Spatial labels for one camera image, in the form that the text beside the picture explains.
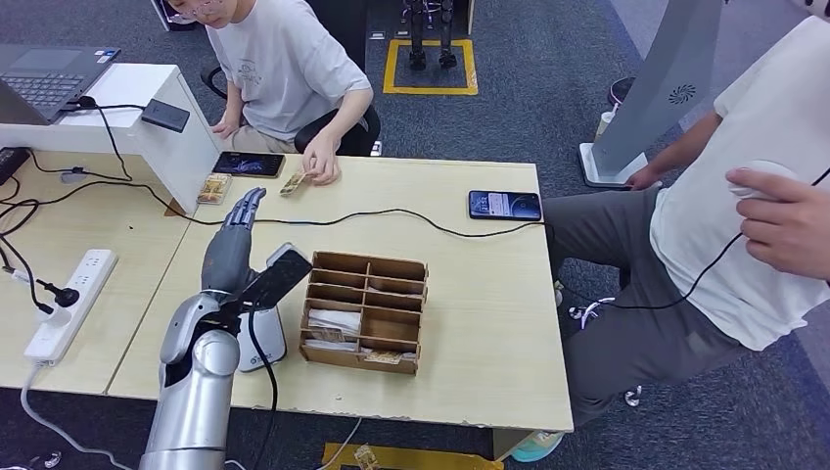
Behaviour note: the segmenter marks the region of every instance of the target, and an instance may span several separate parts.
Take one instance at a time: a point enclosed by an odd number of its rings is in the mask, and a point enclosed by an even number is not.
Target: floor
[[[726,11],[734,8],[735,13],[724,14],[728,32],[721,43],[726,40],[731,52],[718,52],[722,63],[715,67],[716,83],[728,82],[798,20],[794,12],[779,11],[784,2],[730,2]],[[392,37],[399,27],[397,3],[373,0],[370,30]],[[537,164],[544,196],[588,192],[576,163],[577,145],[593,135],[600,113],[607,110],[608,84],[637,72],[665,4],[523,0],[506,6],[477,0],[473,39],[480,94],[378,93],[384,154],[531,162]],[[211,62],[203,31],[164,32],[146,1],[102,5],[98,0],[0,0],[0,41],[116,45],[124,49],[124,62],[178,64],[208,118],[218,120],[222,103],[199,82],[200,68]],[[377,90],[387,45],[370,41],[368,46],[367,73]],[[679,132],[679,126],[673,128],[649,155]],[[563,279],[585,294],[602,296],[614,292],[617,273],[572,263]],[[566,335],[575,327],[567,318],[561,325]],[[812,351],[826,345],[826,338],[811,337]],[[565,438],[547,459],[508,461],[506,468],[830,468],[830,395],[816,369],[821,370],[810,362],[801,336],[791,335],[763,353],[688,383],[648,386],[640,407],[629,408],[620,400],[608,414]],[[61,468],[110,468],[104,459],[70,451],[29,421],[16,405],[17,393],[0,389],[0,402],[7,404],[0,411],[0,466],[57,448],[66,454]],[[155,406],[44,393],[34,394],[32,401],[84,444],[109,448],[131,466],[143,451]],[[229,457],[253,460],[266,419],[262,411],[233,410]],[[324,443],[342,439],[353,423],[350,418],[280,413],[263,468],[316,468]],[[488,455],[490,437],[490,431],[476,428],[366,420],[355,442]]]

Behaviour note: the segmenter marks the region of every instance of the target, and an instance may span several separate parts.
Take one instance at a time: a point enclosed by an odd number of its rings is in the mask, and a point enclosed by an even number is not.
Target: light wood tabletop
[[[160,183],[139,157],[125,156],[136,182],[148,183],[160,196]],[[49,169],[81,165],[109,175],[121,175],[115,156],[38,154]],[[22,190],[14,200],[41,201],[64,196],[80,183],[64,184],[56,173],[38,171],[29,160],[16,173]],[[0,200],[11,196],[14,181],[0,188]],[[0,222],[0,231],[14,226],[28,209],[15,210]],[[45,368],[34,388],[59,392],[103,394],[150,304],[167,265],[184,235],[188,222],[165,217],[164,208],[143,189],[98,186],[79,191],[58,204],[42,207],[23,228],[8,236],[37,278],[63,286],[90,249],[115,252],[118,262],[87,315],[63,360]],[[15,268],[20,262],[2,247]],[[37,288],[41,302],[52,296]],[[0,386],[19,388],[31,370],[23,351],[37,329],[35,307],[28,287],[0,276],[3,327],[0,328]]]
[[[518,222],[470,219],[470,190],[538,192],[532,164],[341,158],[343,176],[337,183],[280,197],[279,189],[299,165],[299,157],[289,156],[276,180],[235,178],[225,203],[200,206],[196,217],[222,219],[239,197],[259,185],[269,193],[257,218],[331,220],[351,212],[404,208],[444,227],[484,233]],[[197,224],[188,227],[110,395],[158,397],[161,340],[179,304],[200,289],[205,248],[215,231]],[[430,276],[416,376],[306,362],[298,351],[305,282],[297,286],[279,305],[288,342],[286,358],[275,366],[280,409],[494,428],[573,429],[543,227],[473,240],[442,233],[405,214],[361,216],[324,227],[263,222],[254,227],[252,267],[262,269],[284,242],[294,243],[308,257],[315,251],[336,251],[424,261]],[[234,405],[265,408],[270,397],[263,369],[237,374]]]

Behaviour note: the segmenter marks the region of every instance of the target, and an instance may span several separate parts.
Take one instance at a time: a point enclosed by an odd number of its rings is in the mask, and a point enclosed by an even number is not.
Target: laptop
[[[0,44],[0,123],[49,125],[121,52],[115,47]]]

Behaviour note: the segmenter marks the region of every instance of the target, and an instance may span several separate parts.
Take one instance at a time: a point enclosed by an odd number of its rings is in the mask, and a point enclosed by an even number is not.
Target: hand
[[[729,171],[726,179],[777,200],[738,203],[750,255],[782,272],[830,280],[830,193],[746,168]]]
[[[210,130],[212,130],[214,134],[219,134],[219,137],[222,140],[225,140],[230,137],[231,134],[239,130],[239,118],[223,116],[222,120],[215,126],[211,127]]]
[[[639,191],[641,189],[650,188],[654,183],[660,180],[662,173],[654,171],[650,165],[645,165],[636,173],[628,177],[625,181],[625,186],[631,188],[632,191]]]
[[[334,139],[321,131],[318,133],[302,154],[302,168],[317,185],[333,183],[340,176],[337,149],[340,148],[340,139]]]

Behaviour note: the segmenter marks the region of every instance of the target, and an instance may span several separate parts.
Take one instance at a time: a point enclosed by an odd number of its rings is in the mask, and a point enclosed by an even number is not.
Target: robot finger
[[[256,210],[259,209],[259,201],[265,197],[265,188],[254,188],[245,195],[245,205],[243,206],[243,213],[241,224],[249,230],[254,229],[254,219],[256,217]]]
[[[236,202],[231,212],[225,217],[223,227],[244,225],[249,230],[254,226],[254,215],[259,200],[265,195],[264,188],[253,188]]]

